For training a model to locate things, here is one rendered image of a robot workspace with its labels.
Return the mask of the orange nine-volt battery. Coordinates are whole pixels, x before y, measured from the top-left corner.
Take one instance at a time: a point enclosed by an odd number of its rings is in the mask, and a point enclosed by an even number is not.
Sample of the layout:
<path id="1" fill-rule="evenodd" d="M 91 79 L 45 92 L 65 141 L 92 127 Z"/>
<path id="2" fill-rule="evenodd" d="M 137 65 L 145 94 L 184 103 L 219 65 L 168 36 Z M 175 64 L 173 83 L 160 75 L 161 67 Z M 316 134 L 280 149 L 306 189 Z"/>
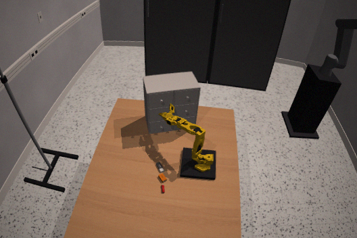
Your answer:
<path id="1" fill-rule="evenodd" d="M 158 177 L 160 178 L 160 180 L 161 180 L 162 182 L 167 181 L 167 179 L 166 179 L 166 177 L 163 175 L 163 173 L 159 174 Z"/>

